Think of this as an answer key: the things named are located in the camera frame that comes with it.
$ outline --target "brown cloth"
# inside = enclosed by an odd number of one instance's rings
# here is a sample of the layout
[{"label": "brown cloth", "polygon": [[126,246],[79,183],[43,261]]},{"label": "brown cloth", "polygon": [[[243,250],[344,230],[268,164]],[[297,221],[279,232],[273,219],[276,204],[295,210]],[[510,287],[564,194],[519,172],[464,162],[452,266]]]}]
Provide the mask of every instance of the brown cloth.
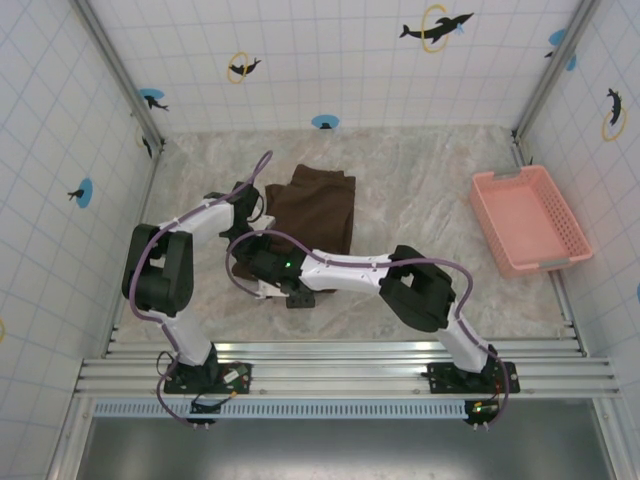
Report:
[{"label": "brown cloth", "polygon": [[[266,214],[275,217],[274,230],[288,233],[310,249],[348,255],[353,234],[356,178],[298,165],[289,185],[267,185]],[[271,251],[288,253],[293,245],[272,237]],[[233,274],[255,280],[245,264]]]}]

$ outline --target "marble floor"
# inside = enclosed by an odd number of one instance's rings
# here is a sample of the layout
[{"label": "marble floor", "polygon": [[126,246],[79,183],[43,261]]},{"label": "marble floor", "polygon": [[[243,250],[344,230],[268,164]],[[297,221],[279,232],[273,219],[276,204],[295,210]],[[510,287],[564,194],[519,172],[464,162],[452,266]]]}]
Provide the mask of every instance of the marble floor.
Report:
[{"label": "marble floor", "polygon": [[[161,157],[146,221],[172,219],[208,192],[229,191],[271,149],[273,160],[256,182],[261,191],[270,183],[288,183],[299,163],[357,178],[352,254],[387,253],[407,244],[425,256],[457,261],[475,278],[464,313],[478,333],[555,337],[562,334],[562,320],[548,276],[500,277],[468,200],[472,174],[513,166],[510,143],[506,129],[488,126],[183,135]],[[431,338],[405,326],[377,297],[324,294],[311,310],[287,310],[282,298],[255,300],[227,279],[226,246],[226,240],[214,239],[195,255],[191,305],[211,340]],[[460,296],[465,280],[452,276]],[[128,307],[117,337],[163,339]]]}]

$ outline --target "yellow ring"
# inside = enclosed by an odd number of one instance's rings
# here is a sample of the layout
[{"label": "yellow ring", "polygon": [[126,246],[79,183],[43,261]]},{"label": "yellow ring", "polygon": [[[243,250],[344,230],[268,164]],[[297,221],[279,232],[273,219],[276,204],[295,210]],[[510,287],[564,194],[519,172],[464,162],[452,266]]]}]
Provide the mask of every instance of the yellow ring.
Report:
[{"label": "yellow ring", "polygon": [[620,107],[620,111],[624,114],[624,119],[622,120],[622,127],[620,127],[620,131],[616,133],[613,137],[607,137],[607,122],[613,116],[613,112],[609,112],[605,115],[604,120],[602,121],[602,139],[605,142],[613,142],[616,140],[622,132],[624,132],[624,127],[627,126],[627,111],[624,107]]},{"label": "yellow ring", "polygon": [[436,49],[430,49],[429,47],[427,47],[427,44],[424,41],[424,24],[427,21],[427,17],[429,16],[429,13],[431,13],[433,10],[440,10],[442,13],[447,13],[447,9],[444,8],[442,5],[440,4],[436,4],[436,5],[431,5],[429,8],[427,8],[424,11],[424,15],[422,16],[422,23],[420,24],[420,38],[422,39],[422,48],[425,52],[427,53],[438,53],[439,51],[441,51],[444,47],[447,46],[447,42],[449,41],[449,34],[446,34],[444,36],[444,43],[442,44],[442,46],[440,48],[436,48]]},{"label": "yellow ring", "polygon": [[[236,58],[238,58],[239,56],[244,57],[244,71],[242,72],[242,77],[240,78],[240,80],[238,80],[237,82],[234,82],[233,80],[231,80],[231,66],[233,65],[233,62],[235,62]],[[229,67],[227,68],[227,78],[233,84],[237,85],[238,83],[242,83],[242,81],[244,80],[244,77],[247,76],[248,68],[249,68],[249,55],[247,55],[245,52],[238,52],[229,61]]]},{"label": "yellow ring", "polygon": [[140,132],[140,130],[141,130],[140,129],[140,125],[138,125],[136,127],[136,133],[134,135],[135,135],[135,138],[136,138],[136,145],[138,145],[138,148],[143,148],[144,144],[141,141],[138,140],[139,138],[142,138],[142,132]]}]

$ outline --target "white tiled wall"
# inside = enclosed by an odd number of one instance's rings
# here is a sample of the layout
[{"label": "white tiled wall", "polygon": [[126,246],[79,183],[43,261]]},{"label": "white tiled wall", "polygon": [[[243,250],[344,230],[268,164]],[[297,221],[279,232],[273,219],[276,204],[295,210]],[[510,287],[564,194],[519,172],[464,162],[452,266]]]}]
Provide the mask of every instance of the white tiled wall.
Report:
[{"label": "white tiled wall", "polygon": [[[577,68],[554,88],[529,146],[594,248],[593,259],[565,278],[587,347],[613,359],[626,402],[621,411],[630,417],[627,435],[640,459],[640,2],[603,0],[577,55]],[[609,88],[622,97],[627,124],[606,142]]]},{"label": "white tiled wall", "polygon": [[0,125],[0,478],[44,478],[151,162],[67,0],[0,2]]},{"label": "white tiled wall", "polygon": [[[578,0],[445,0],[447,16],[474,15],[438,53],[426,53],[419,38],[398,38],[403,24],[421,30],[434,4],[425,0],[93,4],[136,84],[165,93],[170,111],[152,114],[170,135],[312,128],[318,114],[343,126],[512,128],[549,63],[549,37],[567,26]],[[227,70],[239,51],[262,63],[236,85]]]}]

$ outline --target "gray floor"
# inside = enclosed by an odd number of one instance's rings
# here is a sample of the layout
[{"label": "gray floor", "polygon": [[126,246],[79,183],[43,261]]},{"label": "gray floor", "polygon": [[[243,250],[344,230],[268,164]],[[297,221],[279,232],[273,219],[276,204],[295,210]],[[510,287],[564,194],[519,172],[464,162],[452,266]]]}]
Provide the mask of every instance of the gray floor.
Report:
[{"label": "gray floor", "polygon": [[87,480],[606,480],[588,402],[514,400],[489,433],[461,420],[94,420]]},{"label": "gray floor", "polygon": [[[352,254],[408,244],[457,261],[476,280],[464,313],[481,335],[555,337],[562,322],[547,275],[501,278],[468,201],[474,173],[513,166],[510,143],[506,129],[487,126],[184,135],[169,143],[161,159],[147,221],[167,221],[212,190],[229,191],[272,149],[273,160],[256,183],[261,190],[288,183],[299,163],[356,176]],[[362,294],[321,295],[313,310],[287,310],[282,299],[256,301],[226,278],[226,245],[212,240],[195,256],[191,304],[211,340],[429,338],[404,326],[379,298]],[[453,276],[461,295],[464,278]],[[162,339],[155,326],[125,309],[119,341]]]}]

